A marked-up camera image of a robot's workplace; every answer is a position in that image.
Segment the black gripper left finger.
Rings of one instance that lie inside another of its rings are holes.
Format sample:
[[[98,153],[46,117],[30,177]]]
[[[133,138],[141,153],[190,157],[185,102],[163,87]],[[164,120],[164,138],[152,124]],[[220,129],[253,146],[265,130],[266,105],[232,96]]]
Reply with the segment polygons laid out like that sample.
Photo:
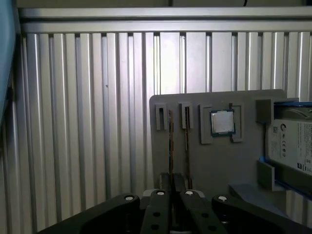
[[[159,176],[159,187],[142,197],[126,193],[111,198],[41,231],[42,234],[167,234],[171,183]]]

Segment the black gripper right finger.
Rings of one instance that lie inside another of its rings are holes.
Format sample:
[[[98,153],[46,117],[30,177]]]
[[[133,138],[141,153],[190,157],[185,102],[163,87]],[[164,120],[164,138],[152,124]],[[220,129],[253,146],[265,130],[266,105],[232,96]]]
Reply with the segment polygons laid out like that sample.
[[[187,189],[181,174],[173,189],[186,213],[184,224],[195,234],[310,234],[311,228],[231,195],[211,199]]]

